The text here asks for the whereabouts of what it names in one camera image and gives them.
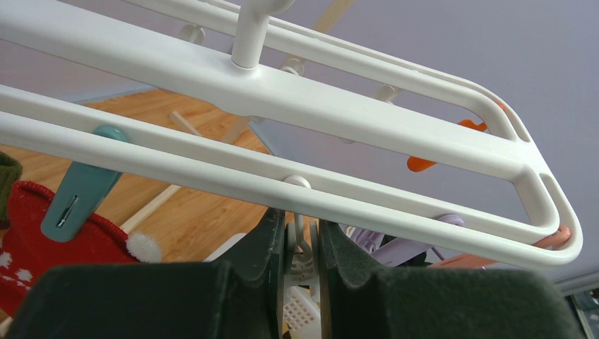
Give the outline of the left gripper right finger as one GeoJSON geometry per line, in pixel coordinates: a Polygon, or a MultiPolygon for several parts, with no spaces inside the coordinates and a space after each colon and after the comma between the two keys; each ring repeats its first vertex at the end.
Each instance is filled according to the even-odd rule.
{"type": "Polygon", "coordinates": [[[388,268],[319,223],[324,338],[580,338],[563,296],[522,270],[388,268]]]}

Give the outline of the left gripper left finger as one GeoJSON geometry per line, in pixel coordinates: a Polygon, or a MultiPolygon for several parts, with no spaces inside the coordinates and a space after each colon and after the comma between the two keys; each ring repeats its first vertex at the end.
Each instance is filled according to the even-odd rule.
{"type": "Polygon", "coordinates": [[[210,262],[62,266],[37,282],[8,338],[279,338],[285,212],[210,262]]]}

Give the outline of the white plastic clip hanger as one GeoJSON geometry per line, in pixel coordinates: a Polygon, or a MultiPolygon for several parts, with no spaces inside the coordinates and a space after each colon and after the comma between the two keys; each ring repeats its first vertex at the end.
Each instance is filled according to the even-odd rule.
{"type": "Polygon", "coordinates": [[[185,159],[193,136],[51,97],[1,87],[1,142],[469,254],[471,234],[534,244],[580,222],[515,111],[486,88],[275,18],[289,1],[248,1],[239,15],[158,11],[231,35],[231,54],[60,1],[2,1],[1,38],[141,83],[261,117],[511,182],[529,223],[265,155],[258,175],[185,159]],[[487,132],[261,65],[263,47],[470,110],[487,132]],[[160,152],[166,150],[175,154],[160,152]]]}

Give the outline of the red christmas sock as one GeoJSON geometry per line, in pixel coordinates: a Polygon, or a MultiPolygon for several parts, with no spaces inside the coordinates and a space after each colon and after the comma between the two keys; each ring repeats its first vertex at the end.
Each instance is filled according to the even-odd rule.
{"type": "Polygon", "coordinates": [[[29,290],[55,266],[104,263],[159,263],[157,242],[143,233],[127,234],[108,219],[92,214],[68,242],[43,235],[41,222],[54,192],[19,181],[7,202],[11,226],[1,238],[1,310],[14,316],[29,290]]]}

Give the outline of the olive green striped sock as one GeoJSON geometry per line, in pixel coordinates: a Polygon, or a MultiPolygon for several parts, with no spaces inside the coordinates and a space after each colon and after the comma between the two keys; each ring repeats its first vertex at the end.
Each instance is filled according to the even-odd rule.
{"type": "Polygon", "coordinates": [[[10,227],[8,219],[8,199],[12,186],[20,179],[23,167],[13,157],[1,152],[1,230],[10,227]]]}

